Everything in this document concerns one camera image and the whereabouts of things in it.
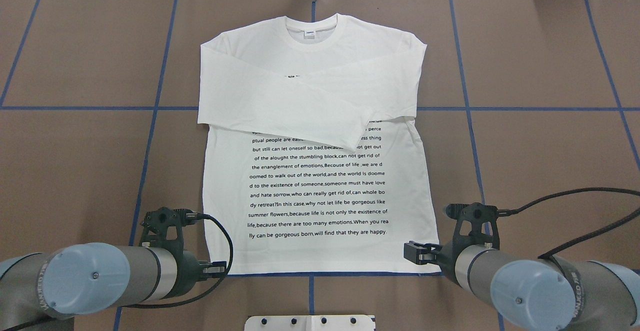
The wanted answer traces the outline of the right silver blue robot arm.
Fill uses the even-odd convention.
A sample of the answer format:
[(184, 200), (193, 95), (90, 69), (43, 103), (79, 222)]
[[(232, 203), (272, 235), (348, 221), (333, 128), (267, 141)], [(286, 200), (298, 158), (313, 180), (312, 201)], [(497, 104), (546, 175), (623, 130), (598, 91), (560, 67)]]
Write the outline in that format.
[(507, 321), (528, 331), (631, 331), (639, 327), (639, 276), (615, 264), (560, 256), (524, 259), (499, 249), (498, 218), (482, 203), (450, 204), (445, 245), (410, 240), (403, 256), (442, 274)]

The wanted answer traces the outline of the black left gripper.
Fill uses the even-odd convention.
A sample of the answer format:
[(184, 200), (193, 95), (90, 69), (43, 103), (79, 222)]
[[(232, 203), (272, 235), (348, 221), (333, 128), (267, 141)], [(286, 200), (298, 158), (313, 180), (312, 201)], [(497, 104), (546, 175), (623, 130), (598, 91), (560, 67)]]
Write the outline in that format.
[(158, 280), (147, 302), (184, 296), (196, 283), (215, 279), (213, 286), (189, 301), (196, 302), (213, 292), (227, 278), (226, 261), (208, 262), (198, 260), (185, 249), (183, 229), (194, 226), (201, 220), (210, 220), (222, 232), (224, 226), (212, 215), (195, 212), (187, 208), (171, 209), (163, 206), (147, 212), (140, 222), (142, 234), (138, 245), (151, 252), (157, 261)]

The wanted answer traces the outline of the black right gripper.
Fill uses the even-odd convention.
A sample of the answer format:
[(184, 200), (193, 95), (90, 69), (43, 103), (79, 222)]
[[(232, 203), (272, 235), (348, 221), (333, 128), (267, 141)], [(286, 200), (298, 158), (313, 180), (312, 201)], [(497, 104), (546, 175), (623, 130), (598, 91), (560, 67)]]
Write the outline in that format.
[(445, 245), (410, 240), (403, 244), (403, 257), (415, 265), (437, 265), (448, 280), (469, 288), (474, 261), (501, 248), (497, 221), (509, 216), (510, 210), (478, 202), (451, 203), (444, 213), (455, 220), (452, 240)]

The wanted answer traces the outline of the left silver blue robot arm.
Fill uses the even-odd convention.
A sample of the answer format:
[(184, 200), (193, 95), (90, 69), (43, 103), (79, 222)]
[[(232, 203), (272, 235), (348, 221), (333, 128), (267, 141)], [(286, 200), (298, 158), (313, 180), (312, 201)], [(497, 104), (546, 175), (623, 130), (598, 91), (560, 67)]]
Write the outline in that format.
[[(183, 229), (210, 220), (229, 247), (227, 261), (211, 262), (185, 249)], [(141, 220), (137, 246), (91, 242), (50, 254), (33, 252), (1, 263), (3, 331), (72, 331), (76, 317), (110, 308), (177, 308), (198, 296), (174, 302), (197, 283), (218, 284), (233, 265), (229, 233), (214, 217), (190, 209), (163, 206)]]

